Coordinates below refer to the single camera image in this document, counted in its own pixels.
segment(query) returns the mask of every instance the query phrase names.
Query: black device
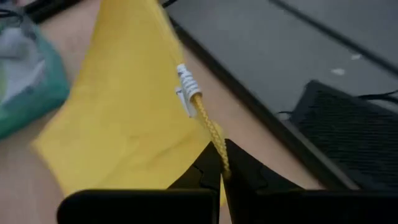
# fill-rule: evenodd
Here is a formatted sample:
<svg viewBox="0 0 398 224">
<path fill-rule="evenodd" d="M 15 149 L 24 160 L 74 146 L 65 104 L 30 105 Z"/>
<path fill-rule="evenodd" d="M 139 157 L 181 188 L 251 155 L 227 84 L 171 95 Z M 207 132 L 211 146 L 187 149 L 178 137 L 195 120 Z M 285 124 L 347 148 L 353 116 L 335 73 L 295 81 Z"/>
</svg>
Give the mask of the black device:
<svg viewBox="0 0 398 224">
<path fill-rule="evenodd" d="M 397 190 L 398 114 L 363 99 L 398 101 L 350 96 L 314 80 L 289 121 L 359 188 Z"/>
<path fill-rule="evenodd" d="M 224 180 L 233 223 L 397 223 L 395 192 L 304 190 L 230 140 Z M 220 157 L 210 143 L 167 190 L 84 190 L 58 209 L 59 224 L 218 223 Z"/>
</svg>

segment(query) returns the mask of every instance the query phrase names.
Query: black cable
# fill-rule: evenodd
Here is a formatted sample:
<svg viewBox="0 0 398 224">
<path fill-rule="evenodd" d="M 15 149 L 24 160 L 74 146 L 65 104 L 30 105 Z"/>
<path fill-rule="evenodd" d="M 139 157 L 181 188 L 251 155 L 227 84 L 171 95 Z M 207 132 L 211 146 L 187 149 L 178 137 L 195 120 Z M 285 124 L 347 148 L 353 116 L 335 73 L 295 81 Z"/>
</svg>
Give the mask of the black cable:
<svg viewBox="0 0 398 224">
<path fill-rule="evenodd" d="M 11 18 L 11 17 L 18 18 L 19 24 L 21 24 L 24 21 L 24 17 L 18 12 L 0 8 L 0 19 Z"/>
<path fill-rule="evenodd" d="M 24 12 L 38 24 L 79 2 L 82 0 L 35 0 L 24 6 Z"/>
<path fill-rule="evenodd" d="M 278 112 L 276 114 L 289 114 L 289 115 L 292 115 L 292 113 L 293 112 L 291 112 L 291 111 L 280 111 L 280 112 Z"/>
<path fill-rule="evenodd" d="M 396 105 L 398 105 L 398 99 L 395 97 L 392 97 L 390 95 L 398 93 L 398 90 L 394 90 L 394 91 L 390 91 L 387 93 L 380 93 L 380 94 L 368 94 L 368 95 L 359 95 L 357 96 L 357 98 L 362 99 L 362 100 L 382 100 L 382 101 L 388 101 L 391 103 L 395 103 Z M 277 112 L 275 115 L 278 114 L 288 114 L 288 115 L 292 115 L 293 112 L 292 111 L 280 111 Z"/>
</svg>

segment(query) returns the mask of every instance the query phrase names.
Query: yellow rope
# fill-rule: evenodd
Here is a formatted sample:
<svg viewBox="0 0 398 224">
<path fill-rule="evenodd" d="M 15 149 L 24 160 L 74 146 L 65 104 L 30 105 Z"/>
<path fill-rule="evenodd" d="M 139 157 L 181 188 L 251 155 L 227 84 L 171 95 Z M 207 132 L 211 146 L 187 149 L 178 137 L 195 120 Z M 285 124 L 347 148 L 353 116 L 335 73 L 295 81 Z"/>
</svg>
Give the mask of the yellow rope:
<svg viewBox="0 0 398 224">
<path fill-rule="evenodd" d="M 223 175 L 225 179 L 228 179 L 231 176 L 231 170 L 229 168 L 229 160 L 228 154 L 226 150 L 225 139 L 221 137 L 217 129 L 215 128 L 213 122 L 210 120 L 205 107 L 203 106 L 201 100 L 201 94 L 195 94 L 192 96 L 192 104 L 198 111 L 198 115 L 202 119 L 205 127 L 210 133 L 211 141 L 217 149 L 218 154 L 221 157 L 221 161 L 223 163 Z"/>
<path fill-rule="evenodd" d="M 180 49 L 180 44 L 170 27 L 169 21 L 167 20 L 167 15 L 163 11 L 161 7 L 159 7 L 157 1 L 143 1 L 143 4 L 148 4 L 149 12 L 153 13 L 153 15 L 157 18 L 157 25 L 159 28 L 159 34 L 165 40 L 165 46 L 170 50 L 170 58 L 173 63 L 179 65 L 183 62 L 183 55 Z M 211 141 L 217 149 L 218 154 L 221 157 L 221 161 L 223 163 L 223 177 L 224 179 L 228 179 L 231 175 L 231 170 L 229 168 L 228 154 L 226 150 L 225 139 L 221 137 L 221 134 L 215 128 L 213 122 L 211 122 L 205 107 L 203 106 L 202 96 L 200 93 L 197 93 L 192 96 L 192 104 L 195 109 L 198 111 L 198 115 L 203 121 L 205 128 L 210 133 Z"/>
</svg>

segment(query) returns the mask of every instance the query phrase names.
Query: black edge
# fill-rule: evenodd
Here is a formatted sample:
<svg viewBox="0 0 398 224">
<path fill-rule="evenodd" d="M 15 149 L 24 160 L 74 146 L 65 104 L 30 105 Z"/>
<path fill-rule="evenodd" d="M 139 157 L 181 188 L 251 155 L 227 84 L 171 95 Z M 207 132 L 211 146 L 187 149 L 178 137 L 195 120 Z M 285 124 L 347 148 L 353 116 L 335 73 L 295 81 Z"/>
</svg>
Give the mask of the black edge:
<svg viewBox="0 0 398 224">
<path fill-rule="evenodd" d="M 162 7 L 167 7 L 173 3 L 175 3 L 177 0 L 168 0 L 167 2 L 162 4 Z"/>
<path fill-rule="evenodd" d="M 24 6 L 25 13 L 35 23 L 41 23 L 81 0 L 36 0 Z"/>
</svg>

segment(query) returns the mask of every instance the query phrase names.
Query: beige table surface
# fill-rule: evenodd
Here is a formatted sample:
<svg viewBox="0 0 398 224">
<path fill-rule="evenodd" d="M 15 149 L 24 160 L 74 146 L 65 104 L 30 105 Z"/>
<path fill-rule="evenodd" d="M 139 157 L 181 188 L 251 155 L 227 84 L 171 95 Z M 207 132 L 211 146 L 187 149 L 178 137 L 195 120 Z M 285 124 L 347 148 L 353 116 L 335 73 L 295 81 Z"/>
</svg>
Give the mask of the beige table surface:
<svg viewBox="0 0 398 224">
<path fill-rule="evenodd" d="M 78 75 L 81 61 L 100 8 L 100 0 L 84 0 L 41 25 L 43 33 L 63 57 L 68 79 Z M 212 119 L 227 136 L 285 178 L 306 189 L 321 185 L 306 168 L 262 126 L 203 64 L 185 49 L 186 64 L 203 89 Z M 63 198 L 50 171 L 30 149 L 29 143 L 56 111 L 0 141 L 0 223 L 56 223 L 55 212 Z M 220 223 L 229 223 L 221 208 Z"/>
</svg>

